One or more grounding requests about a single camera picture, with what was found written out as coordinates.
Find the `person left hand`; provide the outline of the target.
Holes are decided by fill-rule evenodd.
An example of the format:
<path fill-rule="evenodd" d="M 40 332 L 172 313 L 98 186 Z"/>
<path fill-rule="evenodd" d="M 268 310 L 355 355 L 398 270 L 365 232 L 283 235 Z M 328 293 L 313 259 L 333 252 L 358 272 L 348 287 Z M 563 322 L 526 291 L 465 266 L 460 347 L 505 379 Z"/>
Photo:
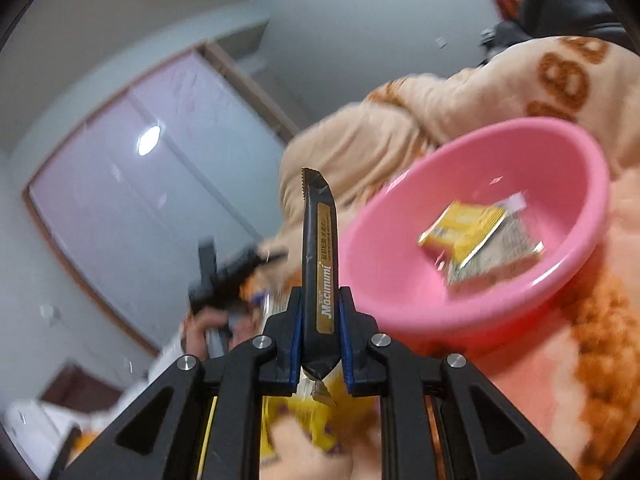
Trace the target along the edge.
<path fill-rule="evenodd" d="M 215 359 L 224 351 L 221 344 L 214 344 L 225 327 L 231 330 L 227 349 L 232 350 L 242 342 L 253 338 L 262 322 L 259 314 L 245 313 L 234 326 L 229 325 L 229 312 L 205 307 L 198 314 L 189 313 L 181 325 L 181 347 L 185 354 L 192 354 L 201 361 Z"/>

